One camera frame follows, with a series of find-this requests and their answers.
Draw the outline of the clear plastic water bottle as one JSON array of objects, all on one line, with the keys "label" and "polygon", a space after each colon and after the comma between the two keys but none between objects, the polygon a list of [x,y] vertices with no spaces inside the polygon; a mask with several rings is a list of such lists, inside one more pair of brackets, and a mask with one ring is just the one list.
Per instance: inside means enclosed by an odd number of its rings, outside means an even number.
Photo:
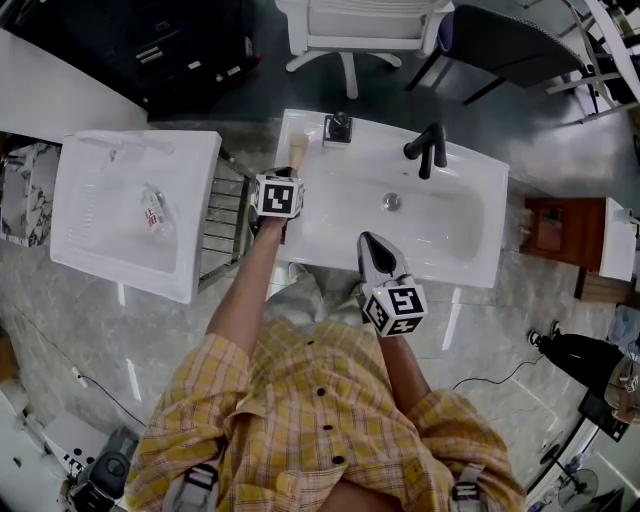
[{"label": "clear plastic water bottle", "polygon": [[141,193],[141,207],[147,227],[152,234],[169,238],[174,234],[174,225],[163,193],[146,183]]}]

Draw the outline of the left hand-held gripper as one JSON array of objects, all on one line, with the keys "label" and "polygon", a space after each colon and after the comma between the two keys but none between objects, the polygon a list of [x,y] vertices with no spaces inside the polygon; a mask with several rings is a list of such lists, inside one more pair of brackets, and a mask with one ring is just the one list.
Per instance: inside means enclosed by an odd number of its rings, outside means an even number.
[{"label": "left hand-held gripper", "polygon": [[292,167],[269,169],[256,175],[250,197],[248,222],[253,236],[267,218],[297,218],[304,204],[304,181]]}]

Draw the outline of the white rectangular sink basin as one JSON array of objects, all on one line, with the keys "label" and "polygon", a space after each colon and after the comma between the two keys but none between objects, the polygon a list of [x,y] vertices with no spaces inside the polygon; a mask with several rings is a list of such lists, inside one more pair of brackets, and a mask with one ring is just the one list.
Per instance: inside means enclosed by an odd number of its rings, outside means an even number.
[{"label": "white rectangular sink basin", "polygon": [[[355,119],[346,147],[322,144],[325,113],[287,109],[283,113],[275,163],[289,158],[291,133],[309,137],[299,173],[304,206],[287,227],[283,261],[357,270],[357,239],[381,235],[405,255],[415,278],[491,288],[502,248],[508,164],[463,146],[446,145],[447,167],[428,180],[420,163],[403,154],[416,133]],[[396,193],[401,208],[383,208]]]}]

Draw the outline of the black standing fan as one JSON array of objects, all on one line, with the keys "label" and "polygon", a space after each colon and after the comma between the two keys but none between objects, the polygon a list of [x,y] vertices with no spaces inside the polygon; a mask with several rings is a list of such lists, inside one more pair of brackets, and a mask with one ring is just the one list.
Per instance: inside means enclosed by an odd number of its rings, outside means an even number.
[{"label": "black standing fan", "polygon": [[590,469],[582,469],[582,455],[574,456],[568,463],[559,460],[560,445],[553,445],[541,458],[541,464],[552,463],[561,470],[561,483],[556,491],[560,508],[574,512],[588,505],[596,497],[599,480]]}]

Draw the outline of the white washbasin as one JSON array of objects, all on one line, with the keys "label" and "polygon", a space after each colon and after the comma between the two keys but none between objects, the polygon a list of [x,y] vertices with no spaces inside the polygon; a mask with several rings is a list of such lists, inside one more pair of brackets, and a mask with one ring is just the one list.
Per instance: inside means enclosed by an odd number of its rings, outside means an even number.
[{"label": "white washbasin", "polygon": [[632,278],[640,221],[630,208],[612,198],[605,201],[605,226],[599,275],[629,282]]}]

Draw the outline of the black faucet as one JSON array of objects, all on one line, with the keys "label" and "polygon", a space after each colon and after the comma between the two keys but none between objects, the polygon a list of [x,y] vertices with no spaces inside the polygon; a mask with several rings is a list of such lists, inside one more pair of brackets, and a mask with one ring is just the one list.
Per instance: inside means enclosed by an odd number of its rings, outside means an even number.
[{"label": "black faucet", "polygon": [[421,159],[418,176],[428,180],[433,167],[444,169],[448,164],[444,127],[431,123],[416,139],[404,145],[403,154],[409,160]]}]

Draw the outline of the white laundry sink basin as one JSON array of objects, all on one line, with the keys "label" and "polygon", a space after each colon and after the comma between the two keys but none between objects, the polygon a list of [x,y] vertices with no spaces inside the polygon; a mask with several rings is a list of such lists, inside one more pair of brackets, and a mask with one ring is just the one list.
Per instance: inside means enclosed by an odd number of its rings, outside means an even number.
[{"label": "white laundry sink basin", "polygon": [[[215,131],[87,130],[63,142],[51,225],[53,261],[188,304],[222,139]],[[151,233],[143,186],[164,195],[174,225]]]}]

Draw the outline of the white mesh office chair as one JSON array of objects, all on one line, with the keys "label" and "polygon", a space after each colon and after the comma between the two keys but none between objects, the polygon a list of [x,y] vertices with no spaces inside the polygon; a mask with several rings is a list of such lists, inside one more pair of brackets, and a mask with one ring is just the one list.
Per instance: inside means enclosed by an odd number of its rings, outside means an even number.
[{"label": "white mesh office chair", "polygon": [[354,55],[368,54],[398,69],[400,53],[430,56],[440,23],[454,12],[453,0],[275,0],[286,17],[293,73],[336,53],[342,61],[346,96],[359,95]]}]

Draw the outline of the black soap dispenser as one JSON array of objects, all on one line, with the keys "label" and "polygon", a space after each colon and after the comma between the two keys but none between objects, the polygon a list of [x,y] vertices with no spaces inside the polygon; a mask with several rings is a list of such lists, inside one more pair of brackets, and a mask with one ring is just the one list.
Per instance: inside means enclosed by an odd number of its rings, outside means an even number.
[{"label": "black soap dispenser", "polygon": [[346,147],[351,143],[353,118],[345,112],[326,115],[322,135],[325,147]]}]

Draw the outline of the person's right forearm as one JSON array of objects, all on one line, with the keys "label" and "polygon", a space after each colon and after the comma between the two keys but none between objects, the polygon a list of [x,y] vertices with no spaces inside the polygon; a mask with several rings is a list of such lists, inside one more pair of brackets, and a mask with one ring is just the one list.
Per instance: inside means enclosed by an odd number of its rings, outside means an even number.
[{"label": "person's right forearm", "polygon": [[432,389],[403,336],[380,338],[379,344],[396,406],[408,416]]}]

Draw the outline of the light grey trousers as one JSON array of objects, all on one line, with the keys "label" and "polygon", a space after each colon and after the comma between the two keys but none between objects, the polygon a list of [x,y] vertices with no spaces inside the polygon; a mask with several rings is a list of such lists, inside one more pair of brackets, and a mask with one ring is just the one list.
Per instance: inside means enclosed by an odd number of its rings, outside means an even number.
[{"label": "light grey trousers", "polygon": [[363,320],[360,280],[348,280],[347,288],[341,290],[322,291],[316,275],[295,263],[289,265],[289,280],[287,286],[267,299],[264,324],[284,317],[294,326],[311,332],[320,323],[329,321],[374,334],[373,326]]}]

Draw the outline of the person's left forearm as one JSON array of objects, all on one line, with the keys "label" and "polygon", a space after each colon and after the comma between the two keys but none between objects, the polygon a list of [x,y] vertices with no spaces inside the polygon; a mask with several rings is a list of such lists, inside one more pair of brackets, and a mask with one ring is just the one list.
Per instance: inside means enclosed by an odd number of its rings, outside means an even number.
[{"label": "person's left forearm", "polygon": [[207,334],[234,343],[251,357],[262,325],[266,296],[285,220],[266,218],[229,290],[213,314]]}]

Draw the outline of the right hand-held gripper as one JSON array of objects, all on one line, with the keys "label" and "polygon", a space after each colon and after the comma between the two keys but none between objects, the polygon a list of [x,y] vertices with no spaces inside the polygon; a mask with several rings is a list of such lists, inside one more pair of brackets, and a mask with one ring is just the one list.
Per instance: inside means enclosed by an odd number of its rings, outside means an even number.
[{"label": "right hand-held gripper", "polygon": [[358,238],[358,261],[364,282],[375,281],[377,273],[401,276],[379,286],[363,285],[362,311],[376,333],[386,338],[414,332],[428,307],[423,286],[408,275],[404,254],[381,235],[365,231]]}]

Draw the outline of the marble patterned counter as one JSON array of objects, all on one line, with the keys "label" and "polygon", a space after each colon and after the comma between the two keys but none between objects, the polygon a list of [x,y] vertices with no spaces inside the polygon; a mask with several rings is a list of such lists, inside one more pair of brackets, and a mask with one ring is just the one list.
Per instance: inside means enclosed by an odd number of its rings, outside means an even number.
[{"label": "marble patterned counter", "polygon": [[61,146],[34,141],[0,160],[0,239],[22,247],[49,243]]}]

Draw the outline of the brown wooden cabinet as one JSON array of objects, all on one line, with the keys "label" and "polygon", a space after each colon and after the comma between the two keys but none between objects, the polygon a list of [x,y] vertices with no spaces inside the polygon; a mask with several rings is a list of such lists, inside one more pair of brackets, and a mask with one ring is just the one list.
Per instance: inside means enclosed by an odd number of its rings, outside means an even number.
[{"label": "brown wooden cabinet", "polygon": [[605,198],[526,198],[532,226],[520,252],[598,271],[602,262]]}]

